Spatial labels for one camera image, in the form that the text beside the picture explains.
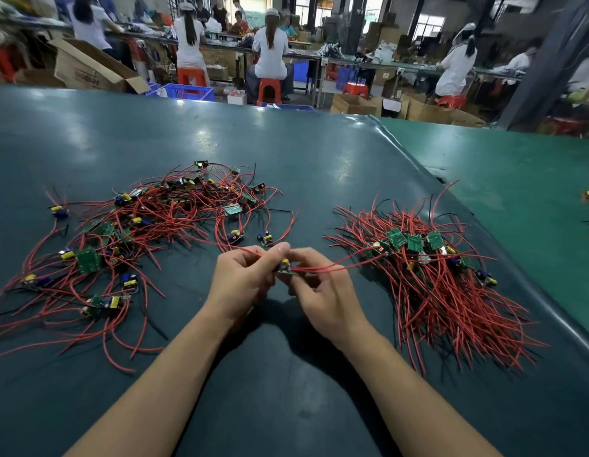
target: dark green table surface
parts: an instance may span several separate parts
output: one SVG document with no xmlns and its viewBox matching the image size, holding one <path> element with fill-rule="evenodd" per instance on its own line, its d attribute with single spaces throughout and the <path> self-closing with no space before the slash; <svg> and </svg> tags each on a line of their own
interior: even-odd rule
<svg viewBox="0 0 589 457">
<path fill-rule="evenodd" d="M 589 331 L 589 139 L 381 122 Z"/>
</svg>

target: worker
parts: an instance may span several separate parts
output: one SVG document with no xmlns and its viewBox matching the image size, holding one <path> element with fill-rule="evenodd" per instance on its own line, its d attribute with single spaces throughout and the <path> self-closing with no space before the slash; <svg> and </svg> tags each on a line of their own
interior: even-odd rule
<svg viewBox="0 0 589 457">
<path fill-rule="evenodd" d="M 153 12 L 148 8 L 144 0 L 134 0 L 134 20 L 145 22 L 145 14 L 148 21 L 151 20 Z"/>
<path fill-rule="evenodd" d="M 332 269 L 308 280 L 298 274 L 278 277 L 297 297 L 311 325 L 357 371 L 404 457 L 500 457 L 374 329 L 347 270 L 312 248 L 291 250 L 287 242 L 269 250 L 253 245 L 220 255 L 197 315 L 65 457 L 172 455 L 222 341 L 265 299 L 284 258 Z"/>
<path fill-rule="evenodd" d="M 206 76 L 206 86 L 209 86 L 208 69 L 204 57 L 199 51 L 199 45 L 206 43 L 204 26 L 196 19 L 197 11 L 191 2 L 183 1 L 179 7 L 182 16 L 174 21 L 174 29 L 178 39 L 177 66 L 178 68 L 202 69 Z"/>
<path fill-rule="evenodd" d="M 235 9 L 241 13 L 241 18 L 245 19 L 245 10 L 241 7 L 239 0 L 233 0 L 233 5 L 235 6 Z"/>
<path fill-rule="evenodd" d="M 197 12 L 197 20 L 201 22 L 205 28 L 206 22 L 208 22 L 208 19 L 210 18 L 210 12 L 205 9 L 204 0 L 196 0 L 195 3 L 197 5 L 195 7 L 195 11 Z"/>
<path fill-rule="evenodd" d="M 589 57 L 583 60 L 567 83 L 567 92 L 589 88 Z"/>
<path fill-rule="evenodd" d="M 227 31 L 227 10 L 224 7 L 224 0 L 216 0 L 216 4 L 212 6 L 212 16 L 215 20 L 220 22 L 222 31 Z"/>
<path fill-rule="evenodd" d="M 235 23 L 229 30 L 231 33 L 235 33 L 237 35 L 243 35 L 245 32 L 250 30 L 250 26 L 247 22 L 244 21 L 242 15 L 239 11 L 235 12 Z"/>
<path fill-rule="evenodd" d="M 283 30 L 284 32 L 286 32 L 286 35 L 288 36 L 296 36 L 296 32 L 294 31 L 294 27 L 292 26 L 292 24 L 290 24 L 291 22 L 291 17 L 288 14 L 287 16 L 283 16 L 282 18 L 282 24 L 280 25 L 280 30 Z"/>
<path fill-rule="evenodd" d="M 444 69 L 436 83 L 437 96 L 458 96 L 466 87 L 466 76 L 472 70 L 476 60 L 476 43 L 474 41 L 474 22 L 467 23 L 453 39 L 453 46 L 447 57 L 438 65 Z"/>
<path fill-rule="evenodd" d="M 252 49 L 260 52 L 257 64 L 245 72 L 245 86 L 248 103 L 256 104 L 259 96 L 260 78 L 281 80 L 282 100 L 294 92 L 294 69 L 286 66 L 282 56 L 288 54 L 288 37 L 278 29 L 280 14 L 275 8 L 269 8 L 265 14 L 265 27 L 259 29 L 254 36 Z"/>
<path fill-rule="evenodd" d="M 531 61 L 541 46 L 542 39 L 534 38 L 527 44 L 527 49 L 524 52 L 514 56 L 507 65 L 493 68 L 492 72 L 509 72 L 528 69 L 531 65 Z"/>
<path fill-rule="evenodd" d="M 119 54 L 106 41 L 104 28 L 108 27 L 118 33 L 123 33 L 123 29 L 112 22 L 104 8 L 94 3 L 95 0 L 75 0 L 74 3 L 68 4 L 75 38 L 88 42 L 119 61 Z"/>
</svg>

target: forearm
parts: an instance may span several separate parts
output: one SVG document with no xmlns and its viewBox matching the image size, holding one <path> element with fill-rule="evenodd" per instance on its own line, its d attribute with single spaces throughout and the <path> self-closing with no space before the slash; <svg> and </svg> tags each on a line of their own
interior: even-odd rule
<svg viewBox="0 0 589 457">
<path fill-rule="evenodd" d="M 228 330 L 202 308 L 66 455 L 172 455 Z"/>
<path fill-rule="evenodd" d="M 344 354 L 404 457 L 499 457 L 499 453 L 370 325 Z"/>
</svg>

